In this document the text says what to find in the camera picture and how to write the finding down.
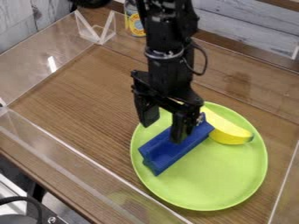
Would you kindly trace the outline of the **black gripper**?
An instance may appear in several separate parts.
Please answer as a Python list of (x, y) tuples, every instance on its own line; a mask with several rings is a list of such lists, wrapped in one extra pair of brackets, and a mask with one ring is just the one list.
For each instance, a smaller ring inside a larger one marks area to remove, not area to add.
[(171, 59), (149, 59), (149, 70), (131, 72), (139, 122), (147, 128), (161, 118), (159, 108), (173, 113), (171, 141), (179, 144), (201, 121), (202, 97), (191, 83), (195, 74), (194, 50)]

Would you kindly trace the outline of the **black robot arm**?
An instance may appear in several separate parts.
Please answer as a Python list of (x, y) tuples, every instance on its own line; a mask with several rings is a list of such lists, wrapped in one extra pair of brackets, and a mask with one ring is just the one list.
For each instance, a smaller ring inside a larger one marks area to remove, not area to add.
[(149, 70), (133, 71), (133, 92), (139, 121), (150, 127), (161, 118), (161, 109), (173, 113), (170, 138), (181, 143), (202, 121), (203, 99), (193, 90), (195, 52), (193, 41), (199, 16), (193, 0), (138, 0), (145, 27)]

